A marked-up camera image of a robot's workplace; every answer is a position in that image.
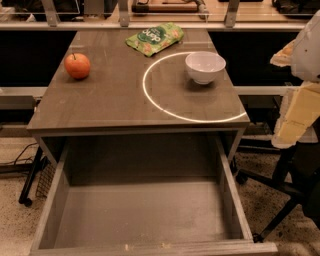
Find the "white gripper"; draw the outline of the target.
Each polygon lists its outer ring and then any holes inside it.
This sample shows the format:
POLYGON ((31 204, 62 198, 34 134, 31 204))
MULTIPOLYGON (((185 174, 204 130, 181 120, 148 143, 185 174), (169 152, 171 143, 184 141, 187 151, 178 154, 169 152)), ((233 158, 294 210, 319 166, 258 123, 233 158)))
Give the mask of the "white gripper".
POLYGON ((286 149, 295 145, 320 116, 320 10, 289 42, 270 59, 272 65, 291 65, 293 76, 304 80, 289 89, 282 99, 280 117, 271 143, 286 149))

